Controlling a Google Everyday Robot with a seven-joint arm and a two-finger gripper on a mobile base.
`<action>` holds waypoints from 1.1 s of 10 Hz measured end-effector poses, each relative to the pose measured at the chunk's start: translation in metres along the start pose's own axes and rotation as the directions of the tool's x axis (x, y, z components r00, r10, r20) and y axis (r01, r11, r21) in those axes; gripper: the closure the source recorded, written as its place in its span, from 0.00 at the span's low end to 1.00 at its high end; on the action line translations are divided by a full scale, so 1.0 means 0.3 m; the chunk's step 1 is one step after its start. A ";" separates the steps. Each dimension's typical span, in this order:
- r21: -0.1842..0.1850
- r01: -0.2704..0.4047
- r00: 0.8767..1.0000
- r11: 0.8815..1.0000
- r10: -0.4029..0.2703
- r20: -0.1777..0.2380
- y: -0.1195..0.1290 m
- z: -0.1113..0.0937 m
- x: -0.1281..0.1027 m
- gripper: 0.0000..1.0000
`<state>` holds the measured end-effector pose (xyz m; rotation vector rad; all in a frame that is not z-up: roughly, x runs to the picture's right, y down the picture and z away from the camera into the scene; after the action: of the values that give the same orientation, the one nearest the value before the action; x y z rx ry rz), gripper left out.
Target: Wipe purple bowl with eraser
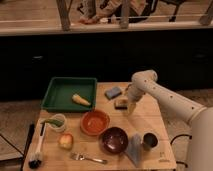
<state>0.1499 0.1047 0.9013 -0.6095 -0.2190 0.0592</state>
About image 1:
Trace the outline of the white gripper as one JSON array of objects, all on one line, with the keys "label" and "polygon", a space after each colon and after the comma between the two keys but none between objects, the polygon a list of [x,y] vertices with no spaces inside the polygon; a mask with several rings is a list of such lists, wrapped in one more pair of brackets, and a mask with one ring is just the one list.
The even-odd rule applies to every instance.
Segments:
[{"label": "white gripper", "polygon": [[127,113],[132,114],[136,108],[136,103],[142,98],[144,93],[136,87],[129,87],[126,92],[127,96]]}]

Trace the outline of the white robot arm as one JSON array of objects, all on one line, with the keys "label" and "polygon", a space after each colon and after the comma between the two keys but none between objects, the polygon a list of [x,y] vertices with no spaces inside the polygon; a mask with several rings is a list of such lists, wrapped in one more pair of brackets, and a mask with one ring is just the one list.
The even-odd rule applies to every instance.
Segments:
[{"label": "white robot arm", "polygon": [[154,70],[139,71],[132,75],[127,89],[130,104],[136,104],[145,93],[172,110],[191,127],[185,171],[213,171],[213,107],[206,107],[175,93],[157,83]]}]

